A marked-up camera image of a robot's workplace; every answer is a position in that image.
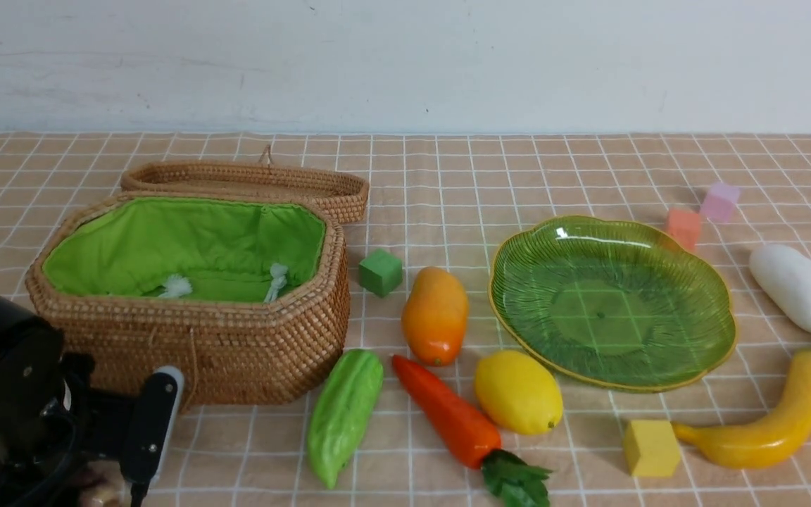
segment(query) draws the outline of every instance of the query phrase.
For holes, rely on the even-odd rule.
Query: plate rim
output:
[[[670,244],[676,245],[676,247],[678,247],[679,250],[682,251],[683,254],[685,254],[685,256],[693,257],[694,259],[701,262],[705,267],[707,267],[708,270],[711,270],[713,273],[715,273],[715,275],[718,276],[718,279],[721,280],[722,286],[724,287],[725,293],[727,293],[727,296],[728,296],[728,308],[727,308],[727,311],[728,311],[728,314],[731,317],[731,324],[734,326],[734,336],[733,336],[733,338],[731,338],[731,344],[730,344],[730,346],[728,346],[727,351],[725,351],[724,356],[721,359],[719,359],[719,360],[715,361],[714,363],[712,363],[712,365],[709,366],[707,369],[704,369],[702,372],[698,373],[697,375],[692,376],[689,379],[686,379],[686,380],[681,381],[681,382],[675,382],[673,384],[659,384],[659,385],[627,385],[627,384],[618,383],[618,382],[606,382],[606,381],[602,381],[600,379],[588,377],[588,376],[585,376],[585,375],[580,375],[580,373],[573,372],[572,370],[569,370],[569,369],[565,368],[564,366],[556,365],[556,363],[554,363],[553,361],[550,361],[549,359],[541,356],[541,354],[539,354],[532,347],[530,347],[528,345],[528,343],[525,342],[525,340],[523,340],[521,337],[519,337],[518,333],[516,333],[516,331],[512,329],[511,325],[506,323],[503,316],[500,315],[499,310],[496,308],[496,302],[493,301],[493,280],[496,279],[496,264],[497,264],[497,262],[499,260],[499,254],[502,253],[503,246],[505,246],[509,241],[512,241],[516,237],[521,237],[521,235],[525,235],[525,234],[534,234],[540,228],[545,227],[545,225],[550,225],[551,223],[556,222],[556,221],[563,221],[563,220],[566,220],[566,219],[573,219],[573,218],[575,218],[575,219],[579,218],[579,219],[582,219],[582,220],[585,220],[585,221],[591,221],[591,222],[600,222],[602,224],[635,225],[635,227],[649,228],[652,231],[656,231],[656,233],[658,235],[660,235],[663,240],[668,241]],[[487,283],[486,283],[486,298],[487,298],[487,303],[489,303],[490,308],[493,311],[493,314],[496,316],[496,320],[499,322],[500,325],[502,325],[502,327],[505,328],[506,331],[508,331],[508,334],[511,334],[512,338],[519,344],[519,346],[522,347],[522,349],[525,350],[525,352],[530,353],[532,357],[534,357],[539,362],[543,363],[544,366],[550,368],[551,370],[555,370],[558,373],[561,373],[561,375],[566,375],[567,377],[570,377],[570,378],[573,378],[573,379],[576,379],[576,380],[579,380],[579,381],[582,381],[582,382],[585,382],[585,383],[589,383],[589,384],[592,384],[592,385],[595,385],[595,386],[598,386],[598,387],[601,387],[601,388],[605,388],[605,389],[621,389],[621,391],[640,392],[640,394],[657,394],[657,392],[673,391],[673,389],[678,389],[678,388],[688,386],[688,385],[690,385],[690,384],[692,384],[694,382],[700,381],[706,375],[709,375],[709,373],[714,372],[715,369],[718,369],[718,367],[720,367],[721,365],[724,365],[724,363],[726,363],[728,361],[728,359],[731,358],[731,355],[734,354],[734,352],[737,350],[737,342],[738,342],[738,338],[740,336],[740,323],[737,321],[737,314],[735,314],[735,312],[734,312],[734,299],[731,296],[731,289],[728,288],[728,284],[727,284],[727,282],[725,282],[724,277],[722,276],[722,274],[719,273],[718,270],[715,269],[715,267],[712,266],[711,263],[708,263],[702,257],[698,256],[698,254],[693,253],[692,251],[686,250],[686,248],[682,247],[675,240],[675,238],[673,238],[669,234],[666,234],[664,231],[662,231],[662,229],[653,227],[652,225],[649,225],[649,224],[644,224],[643,222],[637,222],[635,220],[606,220],[604,218],[596,218],[595,216],[577,215],[577,214],[560,215],[560,216],[553,216],[553,218],[547,218],[546,220],[539,222],[537,225],[535,225],[534,227],[532,227],[530,229],[527,229],[527,230],[524,230],[524,231],[519,231],[519,232],[517,232],[515,234],[510,235],[508,238],[506,238],[506,240],[502,241],[502,243],[500,243],[496,247],[496,252],[493,254],[492,264],[490,265],[490,276],[489,276],[489,279],[487,280]]]

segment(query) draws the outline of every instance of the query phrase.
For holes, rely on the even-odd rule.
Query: green fabric lining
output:
[[[289,267],[280,296],[315,276],[325,231],[295,204],[152,196],[81,225],[42,270],[78,296],[158,296],[176,273],[193,286],[183,299],[262,302],[273,263]]]

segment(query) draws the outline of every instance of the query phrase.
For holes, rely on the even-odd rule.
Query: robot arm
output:
[[[92,357],[63,347],[60,330],[0,296],[0,507],[73,507],[68,479],[99,460],[121,464],[139,505],[166,456],[183,375],[164,367],[139,396],[111,394],[91,387]]]

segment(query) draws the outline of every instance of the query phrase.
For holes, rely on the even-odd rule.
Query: green plate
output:
[[[734,352],[721,275],[659,229],[559,216],[496,252],[490,305],[544,365],[601,387],[662,392]]]

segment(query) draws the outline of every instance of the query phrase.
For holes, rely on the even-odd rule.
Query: lemon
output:
[[[498,426],[520,435],[540,435],[561,421],[559,383],[526,353],[493,353],[477,363],[474,375],[477,402]]]

